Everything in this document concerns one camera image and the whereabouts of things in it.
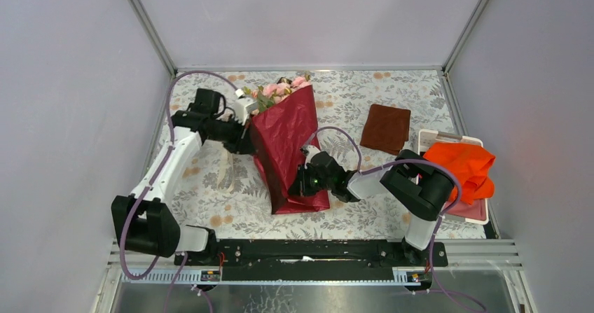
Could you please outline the dark maroon wrapping paper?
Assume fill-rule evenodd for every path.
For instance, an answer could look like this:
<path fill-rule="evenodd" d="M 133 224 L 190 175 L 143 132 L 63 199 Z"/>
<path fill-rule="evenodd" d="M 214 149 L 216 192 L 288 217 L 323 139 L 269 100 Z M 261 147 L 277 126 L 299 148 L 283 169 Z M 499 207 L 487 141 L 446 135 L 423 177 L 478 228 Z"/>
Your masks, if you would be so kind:
<path fill-rule="evenodd" d="M 250 138 L 255 148 L 254 163 L 268 188 L 271 214 L 298 214 L 330 208 L 329 195 L 325 191 L 308 197 L 289 194 L 298 166 L 305 163 L 301 146 L 317 130 L 312 85 L 297 90 L 252 118 Z"/>

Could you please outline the peach rose stem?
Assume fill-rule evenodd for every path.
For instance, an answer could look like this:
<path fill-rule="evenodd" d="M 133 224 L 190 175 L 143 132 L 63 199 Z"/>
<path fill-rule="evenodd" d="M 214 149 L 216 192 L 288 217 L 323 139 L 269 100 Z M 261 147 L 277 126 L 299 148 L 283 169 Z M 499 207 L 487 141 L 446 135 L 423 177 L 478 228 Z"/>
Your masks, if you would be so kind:
<path fill-rule="evenodd" d="M 256 100 L 257 109 L 254 114 L 262 113 L 272 106 L 281 102 L 282 87 L 280 84 L 272 83 L 266 86 L 258 86 L 257 88 L 250 89 L 247 86 L 242 88 L 244 94 L 251 96 Z"/>

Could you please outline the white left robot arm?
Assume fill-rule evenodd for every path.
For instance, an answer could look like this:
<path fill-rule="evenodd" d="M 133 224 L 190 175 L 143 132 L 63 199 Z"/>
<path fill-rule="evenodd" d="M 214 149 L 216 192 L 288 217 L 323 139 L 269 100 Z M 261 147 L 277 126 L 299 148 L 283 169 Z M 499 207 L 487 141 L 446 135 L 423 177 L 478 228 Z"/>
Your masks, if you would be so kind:
<path fill-rule="evenodd" d="M 227 106 L 221 93 L 199 89 L 187 109 L 172 115 L 171 139 L 132 192 L 116 196 L 111 204 L 122 250 L 159 257 L 190 252 L 202 265 L 215 260 L 218 248 L 212 242 L 213 230 L 179 224 L 171 212 L 172 200 L 183 171 L 206 141 L 219 142 L 229 153 L 254 152 L 249 121 L 258 104 L 239 90 L 236 94 L 237 100 Z"/>

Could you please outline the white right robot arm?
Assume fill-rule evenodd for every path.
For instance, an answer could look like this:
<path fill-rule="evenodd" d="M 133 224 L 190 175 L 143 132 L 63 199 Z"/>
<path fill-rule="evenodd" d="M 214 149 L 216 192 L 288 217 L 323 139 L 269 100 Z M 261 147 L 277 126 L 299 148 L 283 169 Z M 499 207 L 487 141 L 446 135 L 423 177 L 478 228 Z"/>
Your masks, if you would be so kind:
<path fill-rule="evenodd" d="M 462 185 L 453 173 L 410 150 L 367 171 L 346 170 L 314 146 L 308 146 L 305 153 L 305 163 L 298 166 L 289 194 L 305 197 L 326 190 L 345 203 L 391 194 L 411 214 L 401 247 L 403 259 L 411 265 L 429 257 L 429 245 L 448 209 L 446 203 L 453 191 L 458 194 L 452 206 L 462 194 Z"/>

